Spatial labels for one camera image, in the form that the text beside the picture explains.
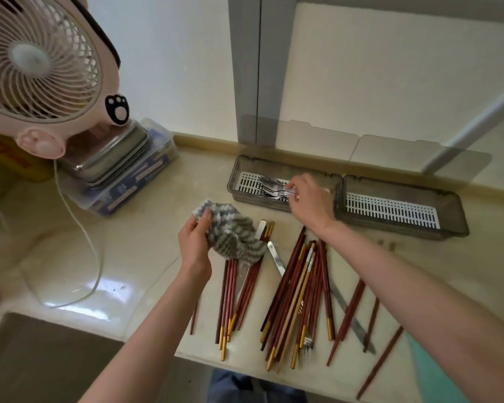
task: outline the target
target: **countertop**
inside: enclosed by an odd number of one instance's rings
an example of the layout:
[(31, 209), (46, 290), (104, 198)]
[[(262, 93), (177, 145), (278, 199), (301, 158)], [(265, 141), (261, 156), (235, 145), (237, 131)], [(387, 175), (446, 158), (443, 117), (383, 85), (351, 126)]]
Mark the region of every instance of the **countertop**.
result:
[[(57, 194), (54, 181), (17, 183), (2, 200), (11, 233), (0, 227), (0, 319), (8, 311), (126, 341), (175, 278), (179, 265), (177, 232), (204, 199), (232, 203), (255, 224), (273, 220), (272, 241), (287, 262), (301, 229), (289, 213), (235, 202), (226, 190), (235, 157), (191, 148), (116, 215), (107, 219), (73, 210), (86, 225), (102, 260), (101, 282), (94, 255)], [(378, 230), (360, 229), (373, 240), (395, 242), (396, 253), (484, 304), (504, 320), (504, 203), (461, 194), (471, 233), (434, 242)], [(260, 326), (279, 282), (270, 256), (264, 258), (243, 328), (232, 336), (225, 362), (215, 344), (224, 260), (211, 251), (213, 275), (199, 303), (194, 335), (185, 333), (176, 355), (252, 376), (354, 401), (369, 371), (398, 324), (381, 307), (372, 336), (377, 355), (362, 353), (353, 332), (326, 366), (328, 341), (324, 306), (315, 349), (295, 370), (289, 360), (266, 372)], [(346, 299), (356, 273), (334, 251), (330, 274)], [(375, 296), (366, 289), (357, 318), (367, 327)], [(336, 328), (341, 308), (333, 301)], [(402, 337), (364, 394), (373, 403), (420, 402), (409, 344)]]

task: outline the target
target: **fork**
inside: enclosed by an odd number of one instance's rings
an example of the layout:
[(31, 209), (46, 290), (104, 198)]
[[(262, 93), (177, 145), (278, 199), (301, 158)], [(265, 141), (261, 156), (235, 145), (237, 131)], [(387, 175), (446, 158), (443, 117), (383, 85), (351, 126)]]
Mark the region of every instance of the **fork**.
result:
[(275, 192), (294, 193), (295, 192), (294, 189), (286, 189), (286, 187), (285, 187), (286, 185), (283, 184), (282, 182), (271, 179), (271, 178), (264, 177), (263, 175), (260, 175), (259, 183), (263, 189), (265, 189), (266, 191), (270, 191), (272, 193), (275, 193)]
[(304, 363), (305, 361), (307, 361), (309, 359), (309, 354), (311, 352), (312, 345), (313, 345), (312, 337), (310, 336), (310, 333), (308, 332), (308, 329), (307, 329), (304, 334), (304, 346), (299, 351), (299, 352), (302, 352), (302, 361), (303, 361), (302, 363)]
[(266, 196), (267, 198), (280, 199), (280, 200), (288, 200), (288, 195), (287, 194), (278, 194), (278, 195), (275, 195), (275, 194), (270, 193), (269, 191), (266, 191), (264, 189), (260, 189), (260, 193), (263, 196)]

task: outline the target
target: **white wall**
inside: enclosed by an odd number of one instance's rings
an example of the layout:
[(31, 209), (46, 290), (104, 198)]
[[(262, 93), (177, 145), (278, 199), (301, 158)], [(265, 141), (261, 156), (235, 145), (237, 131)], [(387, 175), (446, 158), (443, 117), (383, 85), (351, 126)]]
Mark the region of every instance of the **white wall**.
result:
[[(237, 140), (227, 0), (88, 2), (134, 117)], [(504, 24), (299, 3), (277, 147), (417, 170), (434, 147), (358, 136), (444, 143), (503, 91)], [(475, 182), (504, 189), (504, 126), (471, 149), (493, 155)]]
[(88, 0), (121, 57), (132, 115), (236, 141), (227, 0)]
[[(502, 92), (504, 24), (299, 3), (277, 147), (348, 160), (350, 134), (444, 144)], [(326, 130), (310, 144), (289, 120)], [(471, 147), (493, 155), (475, 182), (503, 188), (504, 132), (495, 133)], [(354, 155), (410, 170), (437, 150), (367, 143)]]

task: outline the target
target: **stainless steel tray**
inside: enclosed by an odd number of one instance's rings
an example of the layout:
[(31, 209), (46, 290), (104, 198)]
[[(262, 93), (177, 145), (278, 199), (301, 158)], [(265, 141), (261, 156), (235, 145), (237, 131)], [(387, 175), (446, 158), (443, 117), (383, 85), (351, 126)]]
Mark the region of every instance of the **stainless steel tray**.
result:
[(123, 127), (96, 127), (67, 141), (60, 165), (72, 177), (100, 184), (140, 147), (148, 146), (149, 139), (149, 133), (135, 120)]

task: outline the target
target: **stainless steel fork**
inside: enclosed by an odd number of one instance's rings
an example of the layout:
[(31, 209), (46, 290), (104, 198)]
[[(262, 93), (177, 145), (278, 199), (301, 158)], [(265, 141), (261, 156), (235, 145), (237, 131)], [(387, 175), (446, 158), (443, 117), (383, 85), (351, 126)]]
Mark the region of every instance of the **stainless steel fork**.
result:
[(308, 332), (308, 329), (306, 330), (304, 334), (304, 346), (302, 349), (299, 351), (299, 361), (302, 364), (307, 363), (310, 360), (310, 354), (312, 353), (312, 337), (310, 336), (310, 333)]
[(280, 192), (291, 192), (291, 193), (295, 192), (294, 189), (286, 189), (285, 184), (283, 184), (282, 182), (277, 181), (275, 179), (264, 177), (263, 175), (260, 175), (259, 183), (262, 189), (272, 192), (273, 195)]
[(287, 193), (276, 193), (272, 191), (267, 191), (266, 189), (260, 189), (260, 193), (262, 196), (266, 196), (267, 198), (280, 199), (280, 200), (288, 200)]

